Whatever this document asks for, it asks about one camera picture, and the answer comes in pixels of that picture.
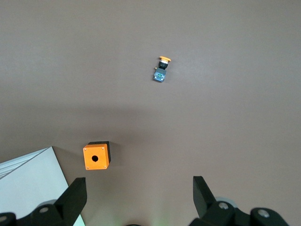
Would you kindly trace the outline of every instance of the small electronic component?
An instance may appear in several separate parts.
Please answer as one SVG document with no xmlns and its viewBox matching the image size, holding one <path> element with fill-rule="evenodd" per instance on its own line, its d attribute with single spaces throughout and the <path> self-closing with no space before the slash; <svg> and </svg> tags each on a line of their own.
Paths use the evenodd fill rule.
<svg viewBox="0 0 301 226">
<path fill-rule="evenodd" d="M 84 148 L 86 170 L 106 170 L 111 162 L 108 141 L 90 142 Z"/>
<path fill-rule="evenodd" d="M 171 59 L 165 57 L 165 56 L 160 56 L 160 62 L 159 62 L 159 67 L 155 67 L 156 72 L 154 74 L 153 79 L 156 81 L 163 82 L 165 79 L 166 75 L 166 68 L 168 66 L 168 63 L 171 61 Z"/>
</svg>

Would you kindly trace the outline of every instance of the blue terminal block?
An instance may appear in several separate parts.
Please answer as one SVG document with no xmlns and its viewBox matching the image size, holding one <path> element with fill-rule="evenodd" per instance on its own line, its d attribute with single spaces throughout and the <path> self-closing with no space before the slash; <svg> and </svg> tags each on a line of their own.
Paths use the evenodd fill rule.
<svg viewBox="0 0 301 226">
<path fill-rule="evenodd" d="M 160 81 L 163 82 L 165 79 L 165 75 L 166 75 L 166 68 L 168 66 L 168 62 L 171 61 L 171 59 L 165 57 L 165 56 L 160 56 L 160 62 L 159 62 L 159 67 L 155 67 L 156 72 L 154 73 L 154 77 L 153 79 L 156 81 Z"/>
</svg>

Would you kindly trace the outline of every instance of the silver screw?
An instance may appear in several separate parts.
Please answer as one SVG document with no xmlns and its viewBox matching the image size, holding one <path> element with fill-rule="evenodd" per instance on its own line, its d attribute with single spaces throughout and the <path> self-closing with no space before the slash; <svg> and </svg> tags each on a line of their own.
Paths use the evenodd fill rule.
<svg viewBox="0 0 301 226">
<path fill-rule="evenodd" d="M 8 218 L 7 218 L 7 216 L 2 216 L 2 217 L 0 217 L 0 222 L 4 222 L 4 221 L 6 221 Z"/>
<path fill-rule="evenodd" d="M 48 207 L 44 207 L 44 208 L 40 209 L 40 213 L 45 213 L 45 212 L 47 212 L 48 210 L 49 210 Z"/>
<path fill-rule="evenodd" d="M 258 214 L 264 218 L 269 218 L 269 213 L 265 210 L 258 210 Z"/>
<path fill-rule="evenodd" d="M 229 206 L 224 202 L 220 202 L 220 204 L 218 204 L 218 206 L 223 210 L 229 209 Z"/>
</svg>

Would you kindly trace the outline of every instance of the bolt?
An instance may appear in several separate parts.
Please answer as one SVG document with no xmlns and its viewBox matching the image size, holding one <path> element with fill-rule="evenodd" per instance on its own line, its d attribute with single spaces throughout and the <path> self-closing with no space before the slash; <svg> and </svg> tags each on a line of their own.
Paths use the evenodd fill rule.
<svg viewBox="0 0 301 226">
<path fill-rule="evenodd" d="M 258 214 L 264 218 L 269 218 L 269 213 L 265 210 L 258 210 Z"/>
<path fill-rule="evenodd" d="M 7 216 L 0 217 L 0 223 L 6 221 L 7 219 L 8 219 Z"/>
<path fill-rule="evenodd" d="M 40 209 L 40 213 L 45 213 L 45 212 L 47 212 L 48 210 L 49 210 L 48 207 L 44 207 L 44 208 Z"/>
<path fill-rule="evenodd" d="M 223 210 L 229 209 L 229 206 L 224 202 L 220 202 L 220 204 L 218 204 L 218 206 Z"/>
</svg>

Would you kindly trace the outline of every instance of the orange and black box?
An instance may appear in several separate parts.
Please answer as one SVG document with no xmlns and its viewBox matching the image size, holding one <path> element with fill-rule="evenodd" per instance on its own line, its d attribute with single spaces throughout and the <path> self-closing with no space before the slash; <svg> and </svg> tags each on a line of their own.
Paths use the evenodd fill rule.
<svg viewBox="0 0 301 226">
<path fill-rule="evenodd" d="M 108 141 L 90 142 L 83 148 L 86 170 L 106 170 L 111 162 Z"/>
</svg>

